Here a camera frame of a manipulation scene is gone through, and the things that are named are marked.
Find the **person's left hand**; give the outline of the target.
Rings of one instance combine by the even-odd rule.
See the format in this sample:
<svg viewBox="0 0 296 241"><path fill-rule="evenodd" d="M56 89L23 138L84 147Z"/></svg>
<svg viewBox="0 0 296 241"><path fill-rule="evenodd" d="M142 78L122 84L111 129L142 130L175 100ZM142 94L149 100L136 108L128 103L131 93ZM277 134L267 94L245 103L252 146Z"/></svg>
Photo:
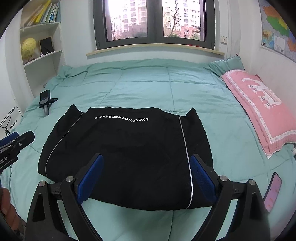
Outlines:
<svg viewBox="0 0 296 241"><path fill-rule="evenodd" d="M20 218L16 213L15 207L11 204L9 190L1 188L1 194L1 212L5 215L7 224L15 231L19 228Z"/></svg>

